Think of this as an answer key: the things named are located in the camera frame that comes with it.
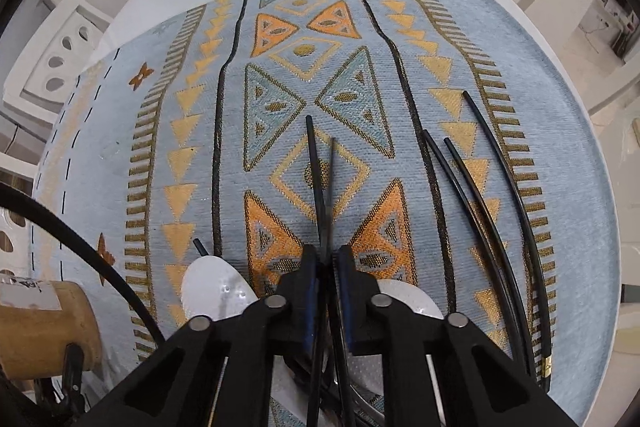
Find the white dimpled rice paddle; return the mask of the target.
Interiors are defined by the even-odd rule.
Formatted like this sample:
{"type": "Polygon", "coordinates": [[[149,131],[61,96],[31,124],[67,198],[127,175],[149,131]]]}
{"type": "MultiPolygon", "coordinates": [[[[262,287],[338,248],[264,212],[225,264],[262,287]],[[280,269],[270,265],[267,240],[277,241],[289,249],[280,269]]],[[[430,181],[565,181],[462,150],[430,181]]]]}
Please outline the white dimpled rice paddle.
{"type": "Polygon", "coordinates": [[[219,257],[198,258],[184,272],[181,304],[188,320],[198,315],[213,321],[236,317],[257,300],[247,280],[219,257]]]}

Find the brown wooden utensil holder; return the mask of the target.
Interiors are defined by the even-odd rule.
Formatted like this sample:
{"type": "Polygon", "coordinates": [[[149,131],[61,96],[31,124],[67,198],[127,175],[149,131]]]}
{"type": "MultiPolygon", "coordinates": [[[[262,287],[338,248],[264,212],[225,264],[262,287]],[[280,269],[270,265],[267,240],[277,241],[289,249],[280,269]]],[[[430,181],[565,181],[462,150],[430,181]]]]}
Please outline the brown wooden utensil holder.
{"type": "Polygon", "coordinates": [[[73,282],[1,277],[1,369],[14,381],[63,373],[66,347],[84,352],[85,371],[102,361],[98,322],[73,282]]]}

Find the white chair near left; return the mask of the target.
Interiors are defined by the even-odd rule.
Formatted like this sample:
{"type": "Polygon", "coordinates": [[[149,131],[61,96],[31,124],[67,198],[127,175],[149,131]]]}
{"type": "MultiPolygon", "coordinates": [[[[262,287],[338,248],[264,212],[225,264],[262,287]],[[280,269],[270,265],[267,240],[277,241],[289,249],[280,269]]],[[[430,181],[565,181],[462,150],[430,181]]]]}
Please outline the white chair near left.
{"type": "MultiPolygon", "coordinates": [[[[22,193],[32,195],[37,166],[1,153],[1,181],[22,193]]],[[[30,222],[17,213],[1,209],[1,272],[29,277],[32,274],[30,255],[30,222]]]]}

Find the blue patterned woven table mat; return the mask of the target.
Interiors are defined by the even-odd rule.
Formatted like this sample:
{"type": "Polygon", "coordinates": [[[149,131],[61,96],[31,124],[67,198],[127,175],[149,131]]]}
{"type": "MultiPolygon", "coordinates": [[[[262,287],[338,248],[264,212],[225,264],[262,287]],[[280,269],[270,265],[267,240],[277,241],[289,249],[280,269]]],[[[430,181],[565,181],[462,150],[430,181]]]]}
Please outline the blue patterned woven table mat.
{"type": "Polygon", "coordinates": [[[620,285],[597,138],[547,54],[495,0],[215,0],[78,76],[35,198],[122,274],[165,334],[203,244],[257,295],[318,239],[307,141],[334,241],[509,343],[450,165],[485,199],[518,281],[540,371],[574,421],[611,351],[620,285]]]}

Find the white chair far left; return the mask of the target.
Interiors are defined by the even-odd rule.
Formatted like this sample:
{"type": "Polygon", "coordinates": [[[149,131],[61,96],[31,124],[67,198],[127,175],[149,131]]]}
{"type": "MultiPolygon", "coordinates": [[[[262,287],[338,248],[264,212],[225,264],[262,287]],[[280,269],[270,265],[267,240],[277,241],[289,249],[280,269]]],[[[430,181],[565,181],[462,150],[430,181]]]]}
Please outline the white chair far left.
{"type": "Polygon", "coordinates": [[[51,126],[113,19],[86,0],[63,0],[39,26],[3,83],[2,101],[51,126]]]}

